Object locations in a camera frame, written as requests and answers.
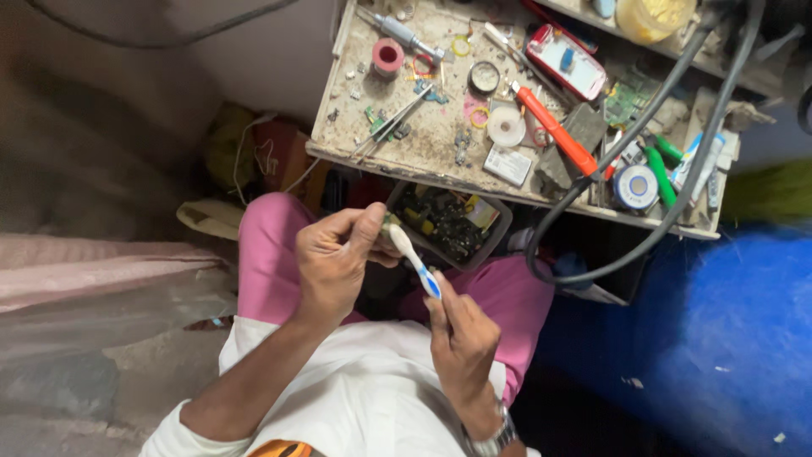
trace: solder wire spool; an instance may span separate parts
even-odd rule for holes
[[[488,117],[488,136],[494,143],[512,147],[525,138],[527,126],[516,108],[499,107]]]
[[[384,78],[394,78],[403,64],[404,48],[392,38],[381,38],[372,46],[372,66]]]
[[[657,177],[646,165],[629,165],[615,173],[615,198],[626,207],[641,210],[657,201]]]

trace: yellow rubber band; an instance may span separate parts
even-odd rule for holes
[[[460,50],[456,49],[456,44],[458,41],[465,41],[465,44],[468,45],[468,50],[464,53]],[[451,50],[454,51],[454,54],[457,54],[458,57],[465,57],[468,54],[471,54],[471,42],[468,41],[468,36],[466,35],[457,35],[451,40]]]
[[[488,125],[488,119],[485,119],[485,122],[483,122],[481,124],[477,124],[476,121],[473,120],[473,115],[476,114],[479,111],[485,113],[485,115],[488,116],[488,119],[490,118],[490,110],[488,108],[477,107],[476,109],[471,111],[471,116],[470,116],[471,117],[471,125],[473,125],[476,128],[485,128],[485,126]]]

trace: metal watch strap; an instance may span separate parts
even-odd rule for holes
[[[513,425],[513,419],[510,417],[508,408],[502,404],[502,400],[497,399],[496,401],[498,402],[497,408],[499,409],[499,414],[502,415],[503,423],[502,427],[491,439],[479,442],[474,441],[469,437],[465,427],[463,427],[465,438],[468,441],[471,451],[478,457],[498,457],[502,449],[508,447],[510,443],[519,437],[518,434],[516,434],[516,427]]]

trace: blue and white toothbrush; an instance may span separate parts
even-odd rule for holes
[[[414,246],[412,246],[412,240],[408,239],[408,235],[406,235],[406,232],[404,232],[399,225],[388,225],[389,238],[392,240],[392,243],[395,244],[395,247],[398,248],[400,253],[405,255],[406,258],[409,259],[409,262],[414,265],[414,269],[417,270],[417,275],[420,277],[420,282],[423,284],[423,289],[425,289],[426,293],[430,297],[442,298],[442,295],[440,294],[440,285],[437,284],[437,280],[434,279],[434,275],[425,269],[425,265],[420,260],[420,257],[417,257],[417,252],[414,251]]]

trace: red solder spool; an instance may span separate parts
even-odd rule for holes
[[[404,64],[404,49],[391,38],[381,38],[372,46],[372,66],[384,78],[394,78]]]

